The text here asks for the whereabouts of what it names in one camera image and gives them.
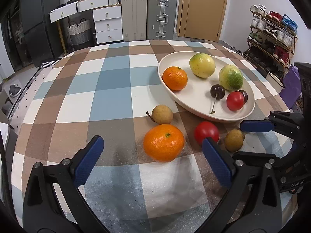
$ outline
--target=cherry stem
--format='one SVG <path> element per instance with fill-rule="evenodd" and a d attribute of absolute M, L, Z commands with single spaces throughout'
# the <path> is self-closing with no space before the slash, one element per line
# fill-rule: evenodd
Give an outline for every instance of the cherry stem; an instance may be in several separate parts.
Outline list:
<path fill-rule="evenodd" d="M 150 117 L 150 119 L 156 123 L 156 121 L 154 121 L 154 119 L 151 117 L 151 115 L 149 115 L 148 111 L 146 112 L 146 114 Z"/>
<path fill-rule="evenodd" d="M 217 96 L 218 96 L 218 94 L 215 94 L 215 100 L 214 100 L 214 104 L 213 104 L 213 109 L 212 109 L 212 111 L 209 113 L 209 115 L 210 115 L 210 114 L 214 114 L 214 113 L 215 113 L 215 111 L 214 111 L 214 107 L 215 107 L 215 102 L 216 102 L 216 98 L 217 98 Z"/>

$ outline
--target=suitcase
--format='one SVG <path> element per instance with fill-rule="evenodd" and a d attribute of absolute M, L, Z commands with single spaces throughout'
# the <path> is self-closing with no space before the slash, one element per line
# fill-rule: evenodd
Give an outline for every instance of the suitcase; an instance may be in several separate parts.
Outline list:
<path fill-rule="evenodd" d="M 177 0 L 148 0 L 148 40 L 173 40 L 176 8 Z"/>
<path fill-rule="evenodd" d="M 147 0 L 121 0 L 124 42 L 146 40 Z"/>

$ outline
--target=orange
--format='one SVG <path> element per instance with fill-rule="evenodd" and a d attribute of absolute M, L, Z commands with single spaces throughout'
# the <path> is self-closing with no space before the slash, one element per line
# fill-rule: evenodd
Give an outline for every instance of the orange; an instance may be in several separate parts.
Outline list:
<path fill-rule="evenodd" d="M 153 160 L 169 162 L 180 154 L 185 139 L 182 132 L 173 125 L 161 124 L 147 132 L 144 150 Z"/>
<path fill-rule="evenodd" d="M 162 80 L 170 90 L 182 90 L 188 82 L 188 76 L 184 70 L 177 66 L 167 68 L 163 75 Z"/>

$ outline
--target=white drawer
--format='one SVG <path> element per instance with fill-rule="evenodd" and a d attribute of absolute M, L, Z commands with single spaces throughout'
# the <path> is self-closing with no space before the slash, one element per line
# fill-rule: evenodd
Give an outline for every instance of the white drawer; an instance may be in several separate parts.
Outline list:
<path fill-rule="evenodd" d="M 112 18 L 95 22 L 96 32 L 122 29 L 122 18 Z"/>
<path fill-rule="evenodd" d="M 77 13 L 76 2 L 53 10 L 50 13 L 51 23 Z"/>
<path fill-rule="evenodd" d="M 96 32 L 96 39 L 98 44 L 123 40 L 122 29 Z"/>
<path fill-rule="evenodd" d="M 78 2 L 78 12 L 108 5 L 108 0 L 81 0 Z"/>
<path fill-rule="evenodd" d="M 122 17 L 121 6 L 112 6 L 93 10 L 94 21 Z"/>

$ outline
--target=black refrigerator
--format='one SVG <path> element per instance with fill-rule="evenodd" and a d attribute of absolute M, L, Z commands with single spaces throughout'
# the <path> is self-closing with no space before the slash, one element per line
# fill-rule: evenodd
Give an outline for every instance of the black refrigerator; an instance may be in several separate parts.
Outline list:
<path fill-rule="evenodd" d="M 24 38 L 37 67 L 42 60 L 58 58 L 63 52 L 57 25 L 49 16 L 59 5 L 60 0 L 20 0 Z"/>

